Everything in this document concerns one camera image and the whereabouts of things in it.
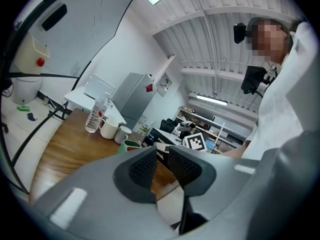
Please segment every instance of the green cup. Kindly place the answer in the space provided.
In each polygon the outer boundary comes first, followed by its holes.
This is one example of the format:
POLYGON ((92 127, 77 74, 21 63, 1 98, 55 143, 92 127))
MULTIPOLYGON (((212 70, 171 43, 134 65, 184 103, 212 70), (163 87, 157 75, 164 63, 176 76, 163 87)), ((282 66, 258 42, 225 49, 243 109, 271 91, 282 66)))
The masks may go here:
POLYGON ((118 151, 116 152, 116 154, 124 154, 128 151, 131 151, 131 150, 136 150, 136 149, 140 149, 142 148, 142 146, 138 143, 138 142, 135 142, 133 140, 129 140, 129 139, 126 139, 122 142, 121 146, 119 147, 118 151))

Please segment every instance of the shelf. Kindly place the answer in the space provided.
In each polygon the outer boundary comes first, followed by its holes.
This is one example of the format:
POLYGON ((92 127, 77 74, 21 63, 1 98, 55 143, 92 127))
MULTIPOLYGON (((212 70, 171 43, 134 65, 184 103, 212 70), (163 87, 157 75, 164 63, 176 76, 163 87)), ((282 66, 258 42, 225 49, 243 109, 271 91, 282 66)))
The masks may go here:
POLYGON ((219 154, 222 154, 222 152, 216 148, 213 149, 214 151, 217 151, 219 154))
POLYGON ((202 117, 201 115, 191 113, 191 112, 189 112, 189 111, 187 111, 187 110, 184 110, 183 108, 180 108, 180 110, 181 110, 182 112, 184 112, 184 113, 186 113, 186 114, 188 114, 188 115, 196 118, 196 119, 201 120, 202 122, 205 122, 206 124, 208 124, 208 125, 210 125, 210 126, 216 127, 216 128, 218 128, 218 129, 220 129, 220 128, 222 127, 222 125, 220 125, 220 124, 218 124, 218 123, 215 123, 214 121, 211 121, 211 120, 209 120, 209 119, 207 119, 207 118, 204 118, 204 117, 202 117))
POLYGON ((213 137, 215 137, 215 138, 218 138, 217 135, 215 135, 215 134, 211 133, 210 131, 205 130, 205 129, 199 127, 199 126, 195 126, 195 128, 197 128, 197 129, 199 129, 199 130, 201 130, 201 131, 203 131, 203 132, 205 132, 205 133, 207 133, 207 134, 209 134, 209 135, 211 135, 211 136, 213 136, 213 137))
MULTIPOLYGON (((214 121, 211 121, 211 120, 209 120, 209 119, 207 119, 207 118, 204 118, 204 117, 202 117, 201 115, 197 115, 197 114, 191 113, 191 112, 189 112, 189 111, 187 111, 187 110, 184 110, 183 108, 180 108, 180 110, 181 110, 182 112, 184 112, 184 113, 186 113, 186 114, 194 117, 194 118, 197 118, 197 119, 205 122, 206 124, 208 124, 208 125, 210 125, 210 126, 213 126, 213 127, 215 127, 215 128, 218 128, 218 129, 221 129, 221 127, 222 127, 221 124, 218 124, 218 123, 216 123, 216 122, 214 122, 214 121)), ((234 137, 236 137, 236 138, 238 138, 238 139, 240 139, 240 140, 242 140, 242 141, 245 141, 245 140, 246 140, 246 137, 241 136, 241 135, 238 134, 237 132, 235 132, 235 131, 227 128, 227 127, 223 127, 223 131, 227 132, 228 134, 230 134, 230 135, 232 135, 232 136, 234 136, 234 137)))
POLYGON ((223 143, 226 143, 226 144, 228 144, 229 146, 232 146, 232 147, 234 147, 234 148, 238 148, 238 147, 239 147, 238 145, 233 144, 232 142, 226 140, 225 138, 219 137, 219 141, 222 141, 223 143))

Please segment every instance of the floor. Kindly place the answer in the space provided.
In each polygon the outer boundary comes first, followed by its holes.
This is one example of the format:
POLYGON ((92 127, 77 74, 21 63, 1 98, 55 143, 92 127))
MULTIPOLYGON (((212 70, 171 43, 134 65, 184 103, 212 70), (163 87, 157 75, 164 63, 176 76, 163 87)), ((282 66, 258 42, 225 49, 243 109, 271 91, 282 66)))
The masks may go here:
MULTIPOLYGON (((39 98, 25 104, 25 106, 30 107, 30 111, 20 111, 17 106, 11 97, 2 96, 1 117, 9 128, 9 133, 4 133, 4 141, 11 159, 29 134, 48 116, 50 110, 49 107, 43 105, 43 101, 39 98), (33 117, 37 120, 29 120, 28 113, 33 113, 33 117)), ((61 123, 60 119, 51 117, 29 141, 14 167, 28 191, 30 190, 38 162, 61 123)))

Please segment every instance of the ceiling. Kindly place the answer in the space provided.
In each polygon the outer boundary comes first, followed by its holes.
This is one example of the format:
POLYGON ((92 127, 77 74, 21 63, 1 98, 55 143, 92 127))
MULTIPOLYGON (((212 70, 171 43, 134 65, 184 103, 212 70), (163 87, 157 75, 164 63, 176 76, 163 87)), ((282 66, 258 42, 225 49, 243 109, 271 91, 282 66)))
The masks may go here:
POLYGON ((189 92, 217 92, 215 97, 256 114, 261 98, 243 94, 242 80, 248 65, 264 67, 269 74, 271 65, 252 56, 245 42, 234 43, 233 25, 264 16, 288 26, 302 15, 292 0, 162 0, 156 5, 133 0, 130 8, 166 56, 177 56, 189 92))

